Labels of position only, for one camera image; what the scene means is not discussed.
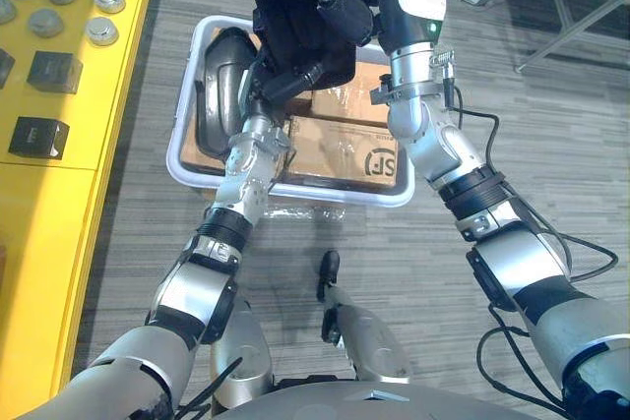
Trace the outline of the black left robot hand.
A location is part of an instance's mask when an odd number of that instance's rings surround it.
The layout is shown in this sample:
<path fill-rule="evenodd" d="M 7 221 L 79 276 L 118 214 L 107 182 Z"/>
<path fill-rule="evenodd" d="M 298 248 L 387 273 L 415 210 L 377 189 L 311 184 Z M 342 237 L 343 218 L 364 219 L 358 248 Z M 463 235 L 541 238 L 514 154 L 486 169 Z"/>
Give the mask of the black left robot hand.
<path fill-rule="evenodd" d="M 280 116 L 285 104 L 304 91 L 330 89 L 351 81 L 355 62 L 356 48 L 350 44 L 281 70 L 273 63 L 269 49 L 263 47 L 244 76 L 238 102 L 240 115 Z"/>

